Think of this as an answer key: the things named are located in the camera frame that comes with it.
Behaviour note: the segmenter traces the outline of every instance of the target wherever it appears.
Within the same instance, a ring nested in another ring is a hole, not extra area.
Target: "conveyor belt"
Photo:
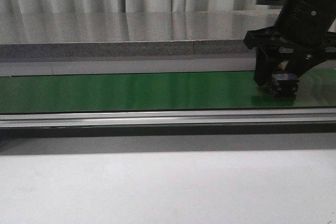
[[[1,127],[336,118],[335,70],[308,72],[296,99],[274,98],[249,71],[3,77],[0,90]]]

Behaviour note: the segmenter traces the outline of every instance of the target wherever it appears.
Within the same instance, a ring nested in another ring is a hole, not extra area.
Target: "aluminum rail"
[[[336,123],[336,108],[0,115],[0,128],[296,122]]]

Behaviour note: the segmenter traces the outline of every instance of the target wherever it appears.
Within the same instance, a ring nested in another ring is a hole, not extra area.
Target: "green conveyor belt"
[[[296,99],[274,98],[253,72],[0,78],[0,113],[336,106],[336,71],[312,70]]]

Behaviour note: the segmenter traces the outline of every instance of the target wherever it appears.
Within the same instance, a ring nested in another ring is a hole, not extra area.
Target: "metal frame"
[[[336,122],[336,108],[272,108],[0,115],[0,129],[117,125]]]

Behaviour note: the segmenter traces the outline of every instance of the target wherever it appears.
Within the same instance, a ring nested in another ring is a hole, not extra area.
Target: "gray countertop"
[[[0,15],[0,59],[246,53],[279,10]]]

